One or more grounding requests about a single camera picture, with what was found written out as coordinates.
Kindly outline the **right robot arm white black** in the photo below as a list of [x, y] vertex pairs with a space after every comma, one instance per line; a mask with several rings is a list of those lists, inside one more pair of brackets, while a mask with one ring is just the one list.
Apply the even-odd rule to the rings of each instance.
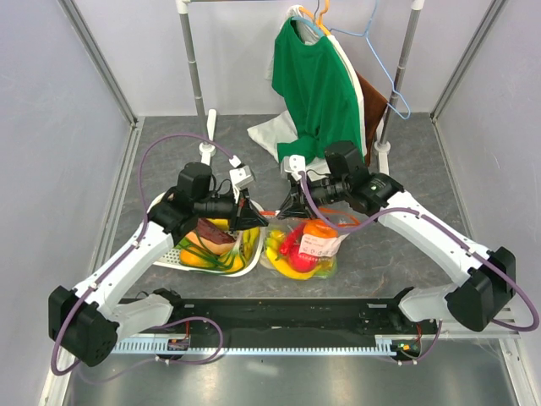
[[322, 206], [346, 202], [415, 245], [451, 280], [401, 291], [398, 305], [387, 311], [393, 331], [404, 333], [418, 321], [452, 317], [481, 332], [513, 298], [516, 259], [508, 249], [490, 250], [434, 217], [395, 179], [370, 172], [350, 141], [328, 146], [325, 160], [329, 172], [310, 181], [303, 156], [283, 158], [281, 175], [291, 189], [277, 213], [280, 219], [316, 218]]

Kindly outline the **green toy cabbage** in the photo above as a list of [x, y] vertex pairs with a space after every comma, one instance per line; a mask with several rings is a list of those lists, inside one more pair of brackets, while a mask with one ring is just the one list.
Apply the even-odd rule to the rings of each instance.
[[317, 272], [316, 275], [321, 278], [329, 278], [336, 274], [337, 264], [336, 262], [325, 263]]

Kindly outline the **yellow toy banana bunch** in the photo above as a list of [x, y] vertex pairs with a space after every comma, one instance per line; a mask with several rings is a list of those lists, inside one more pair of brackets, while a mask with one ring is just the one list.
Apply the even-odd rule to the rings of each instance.
[[283, 276], [288, 277], [293, 280], [304, 281], [312, 277], [317, 277], [316, 272], [327, 262], [333, 262], [332, 260], [321, 260], [318, 262], [315, 269], [311, 272], [300, 273], [296, 272], [288, 263], [288, 255], [291, 250], [294, 250], [298, 247], [298, 244], [295, 244], [289, 251], [287, 256], [281, 256], [279, 254], [279, 247], [286, 237], [286, 234], [278, 229], [271, 230], [265, 238], [265, 250], [264, 250], [264, 259], [267, 261], [266, 266], [273, 268]]

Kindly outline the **orange toy orange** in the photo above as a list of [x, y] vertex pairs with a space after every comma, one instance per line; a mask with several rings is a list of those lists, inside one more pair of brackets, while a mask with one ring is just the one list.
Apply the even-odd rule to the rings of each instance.
[[338, 237], [338, 232], [329, 227], [321, 220], [308, 220], [304, 224], [303, 234], [311, 235], [320, 239], [334, 239]]

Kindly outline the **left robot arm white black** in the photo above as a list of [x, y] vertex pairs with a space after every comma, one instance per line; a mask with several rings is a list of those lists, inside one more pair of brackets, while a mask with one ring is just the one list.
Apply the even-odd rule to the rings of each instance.
[[219, 195], [210, 189], [211, 167], [190, 162], [175, 186], [156, 199], [130, 240], [105, 264], [74, 288], [59, 286], [48, 298], [48, 334], [54, 342], [51, 367], [60, 349], [89, 367], [100, 364], [117, 342], [155, 326], [178, 332], [185, 312], [170, 294], [151, 294], [140, 302], [121, 304], [134, 283], [173, 249], [201, 218], [226, 219], [233, 231], [265, 227], [268, 222], [252, 204], [248, 186], [254, 176], [239, 164], [229, 173], [231, 189]]

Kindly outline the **clear zip top bag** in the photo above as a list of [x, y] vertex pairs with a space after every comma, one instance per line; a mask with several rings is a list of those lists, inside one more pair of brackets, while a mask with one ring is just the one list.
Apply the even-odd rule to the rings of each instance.
[[[269, 221], [269, 226], [265, 231], [265, 238], [267, 234], [274, 229], [278, 229], [288, 235], [297, 225], [300, 223], [306, 223], [308, 220], [313, 219], [300, 219], [300, 218], [288, 218], [284, 220], [279, 220], [276, 218], [276, 214], [273, 211], [265, 211], [263, 215]], [[303, 234], [301, 238], [298, 239], [298, 249], [300, 252], [303, 252], [308, 255], [313, 255], [318, 257], [321, 260], [332, 260], [337, 264], [337, 253], [342, 245], [342, 242], [348, 237], [346, 233], [338, 233], [338, 237], [334, 239], [320, 239], [311, 235]], [[264, 259], [264, 250], [265, 250], [265, 238], [264, 238], [264, 247], [262, 249], [260, 264], [269, 270], [277, 272], [273, 268], [266, 266], [267, 261]], [[321, 277], [312, 277], [310, 279], [324, 279]]]

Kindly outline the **red toy chili pepper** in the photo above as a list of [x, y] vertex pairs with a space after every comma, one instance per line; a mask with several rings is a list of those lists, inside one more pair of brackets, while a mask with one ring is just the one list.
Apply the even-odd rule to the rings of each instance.
[[291, 248], [297, 243], [298, 239], [303, 236], [305, 224], [302, 222], [297, 225], [282, 241], [279, 247], [279, 254], [287, 256]]

